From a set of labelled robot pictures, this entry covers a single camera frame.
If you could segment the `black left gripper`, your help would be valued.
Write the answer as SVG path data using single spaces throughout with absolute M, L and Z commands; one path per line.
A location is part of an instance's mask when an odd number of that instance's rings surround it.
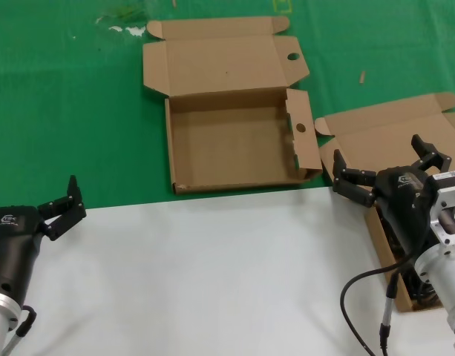
M 0 293 L 23 302 L 43 235 L 58 240 L 86 216 L 75 175 L 70 176 L 65 197 L 38 208 L 0 207 Z

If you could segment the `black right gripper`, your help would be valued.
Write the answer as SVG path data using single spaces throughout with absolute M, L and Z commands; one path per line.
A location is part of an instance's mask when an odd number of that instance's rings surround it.
M 419 157 L 413 167 L 387 168 L 378 173 L 348 168 L 340 150 L 335 149 L 333 191 L 366 208 L 376 201 L 404 252 L 418 257 L 436 244 L 430 233 L 431 201 L 423 192 L 428 178 L 425 171 L 435 167 L 440 173 L 448 172 L 451 158 L 418 134 L 412 136 L 411 145 Z

